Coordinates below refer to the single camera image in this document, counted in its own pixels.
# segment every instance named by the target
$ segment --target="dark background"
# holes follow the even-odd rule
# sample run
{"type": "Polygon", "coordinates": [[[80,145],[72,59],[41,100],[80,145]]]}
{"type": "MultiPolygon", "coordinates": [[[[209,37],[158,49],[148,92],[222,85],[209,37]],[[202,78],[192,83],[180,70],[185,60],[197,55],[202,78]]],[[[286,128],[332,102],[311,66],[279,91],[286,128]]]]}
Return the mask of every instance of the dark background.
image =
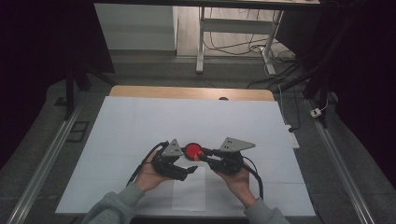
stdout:
{"type": "Polygon", "coordinates": [[[114,72],[93,3],[0,1],[0,146],[3,167],[35,121],[48,87],[70,64],[114,72]]]}
{"type": "MultiPolygon", "coordinates": [[[[366,1],[335,53],[330,88],[338,96],[342,121],[396,186],[394,8],[393,1],[366,1]]],[[[318,25],[315,38],[299,40],[312,49],[337,24],[331,14],[305,16],[305,21],[318,25]]],[[[3,166],[38,115],[47,88],[65,78],[70,64],[113,70],[92,3],[1,1],[0,30],[3,166]]]]}

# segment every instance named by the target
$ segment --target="floor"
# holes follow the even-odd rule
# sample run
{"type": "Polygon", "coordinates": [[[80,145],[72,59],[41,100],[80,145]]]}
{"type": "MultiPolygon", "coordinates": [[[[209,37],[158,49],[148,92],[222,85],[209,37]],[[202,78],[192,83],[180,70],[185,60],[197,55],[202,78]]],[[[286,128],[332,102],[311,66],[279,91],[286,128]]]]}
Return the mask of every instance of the floor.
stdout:
{"type": "MultiPolygon", "coordinates": [[[[215,15],[215,12],[218,13],[219,11],[217,9],[213,10],[213,15],[215,15]]],[[[227,15],[223,9],[220,10],[220,13],[221,16],[227,15]]],[[[237,41],[246,41],[246,36],[242,35],[237,41]]],[[[215,45],[234,43],[216,42],[215,45]]],[[[195,49],[196,47],[191,45],[191,47],[185,48],[184,53],[179,50],[177,53],[180,56],[178,57],[166,53],[164,55],[153,54],[152,52],[133,54],[125,51],[112,51],[111,56],[116,74],[108,74],[108,76],[122,85],[236,89],[245,89],[249,83],[267,78],[262,59],[254,53],[245,58],[225,58],[223,54],[216,57],[215,55],[209,55],[207,54],[210,52],[209,50],[206,50],[205,54],[211,57],[205,58],[205,71],[198,76],[195,74],[195,59],[191,57],[195,54],[195,49]]],[[[246,47],[242,47],[233,50],[246,49],[246,47]]],[[[276,64],[276,71],[283,71],[287,67],[287,64],[276,64]]],[[[293,80],[300,73],[300,70],[296,70],[281,81],[293,80]]],[[[25,223],[79,223],[82,220],[80,216],[55,215],[54,211],[63,195],[68,179],[73,174],[74,167],[89,137],[101,104],[111,90],[111,87],[103,80],[91,75],[89,75],[89,78],[92,87],[88,92],[76,90],[78,97],[81,94],[85,95],[85,102],[81,105],[76,123],[86,124],[86,129],[84,129],[84,132],[79,132],[77,126],[67,135],[67,140],[62,146],[46,182],[39,191],[25,223]]],[[[271,84],[271,82],[260,82],[249,87],[251,89],[271,90],[277,88],[276,84],[270,86],[271,84]]],[[[276,94],[276,99],[279,106],[283,107],[287,123],[298,128],[294,133],[299,141],[300,148],[295,150],[295,155],[317,216],[287,217],[287,219],[290,223],[361,223],[356,215],[354,205],[351,203],[351,199],[334,168],[329,153],[320,139],[315,121],[309,115],[306,100],[301,95],[304,85],[305,83],[302,83],[289,91],[283,92],[282,95],[276,94]]],[[[65,113],[64,97],[64,81],[49,88],[47,102],[44,104],[40,115],[15,154],[0,171],[0,223],[7,222],[62,124],[65,113]]],[[[328,130],[332,134],[332,139],[343,156],[352,178],[368,204],[375,223],[394,223],[394,220],[396,220],[395,189],[382,174],[364,146],[334,112],[336,100],[334,98],[329,98],[329,100],[328,130]]],[[[317,103],[315,100],[309,102],[312,105],[317,103]]],[[[150,221],[150,223],[160,222],[185,223],[186,220],[156,219],[150,221]]],[[[198,220],[196,223],[207,222],[209,221],[198,220]]],[[[137,219],[135,223],[145,223],[145,220],[137,219]]]]}

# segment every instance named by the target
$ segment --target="metal bracket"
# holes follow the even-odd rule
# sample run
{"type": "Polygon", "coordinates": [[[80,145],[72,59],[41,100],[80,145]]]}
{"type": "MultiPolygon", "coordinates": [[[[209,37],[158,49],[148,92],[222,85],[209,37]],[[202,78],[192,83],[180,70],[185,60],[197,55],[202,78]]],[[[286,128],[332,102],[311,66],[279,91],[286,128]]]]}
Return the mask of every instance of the metal bracket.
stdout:
{"type": "Polygon", "coordinates": [[[162,154],[164,157],[180,157],[183,155],[176,138],[166,147],[162,154]]]}
{"type": "Polygon", "coordinates": [[[221,147],[219,148],[219,151],[221,152],[237,152],[241,151],[244,149],[248,149],[251,147],[255,147],[256,144],[245,142],[242,140],[238,140],[235,138],[227,137],[221,147]]]}

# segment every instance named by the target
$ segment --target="aluminum rail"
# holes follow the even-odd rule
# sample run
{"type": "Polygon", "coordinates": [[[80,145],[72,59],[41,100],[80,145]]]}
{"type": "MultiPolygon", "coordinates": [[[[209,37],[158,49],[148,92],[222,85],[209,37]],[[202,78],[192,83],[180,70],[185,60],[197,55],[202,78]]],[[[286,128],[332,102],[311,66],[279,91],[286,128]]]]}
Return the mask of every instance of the aluminum rail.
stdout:
{"type": "Polygon", "coordinates": [[[55,163],[56,158],[58,157],[58,154],[61,151],[62,146],[64,145],[64,141],[66,140],[67,135],[73,127],[73,123],[76,120],[82,108],[82,105],[85,102],[86,95],[87,93],[85,92],[81,92],[78,95],[76,109],[71,114],[69,120],[65,120],[61,124],[61,127],[59,128],[51,144],[49,145],[46,154],[39,163],[37,169],[35,170],[35,173],[30,179],[29,184],[24,190],[7,223],[23,223],[26,219],[30,209],[33,206],[33,203],[35,202],[35,198],[41,190],[41,187],[44,185],[44,182],[46,181],[47,176],[50,173],[50,169],[52,168],[53,163],[55,163]]]}
{"type": "MultiPolygon", "coordinates": [[[[309,111],[313,110],[314,107],[309,104],[308,100],[305,100],[305,104],[309,111]]],[[[361,220],[362,224],[375,224],[373,216],[364,201],[364,198],[361,195],[361,191],[359,190],[358,186],[356,186],[347,166],[337,148],[334,141],[332,140],[332,136],[330,135],[327,129],[324,129],[318,119],[314,120],[315,126],[318,129],[318,133],[323,140],[323,143],[329,152],[330,158],[337,170],[338,175],[341,178],[341,181],[344,185],[346,193],[349,195],[353,206],[355,207],[356,214],[358,215],[359,219],[361,220]]]]}

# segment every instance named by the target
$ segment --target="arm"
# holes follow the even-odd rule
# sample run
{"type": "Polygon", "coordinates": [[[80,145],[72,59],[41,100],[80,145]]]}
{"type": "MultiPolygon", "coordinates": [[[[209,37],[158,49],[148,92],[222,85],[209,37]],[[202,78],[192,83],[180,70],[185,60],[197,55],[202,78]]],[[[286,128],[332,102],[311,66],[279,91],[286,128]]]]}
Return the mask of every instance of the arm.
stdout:
{"type": "Polygon", "coordinates": [[[217,173],[228,189],[245,206],[245,215],[251,224],[289,224],[278,208],[270,209],[262,199],[256,199],[249,187],[249,172],[242,169],[235,175],[217,173]]]}
{"type": "MultiPolygon", "coordinates": [[[[150,162],[156,151],[151,153],[147,162],[150,162]]],[[[109,192],[105,197],[85,216],[83,224],[96,223],[125,223],[129,224],[136,215],[137,202],[145,192],[155,189],[163,181],[169,178],[158,175],[151,164],[143,165],[134,183],[130,183],[122,192],[116,194],[109,192]]]]}

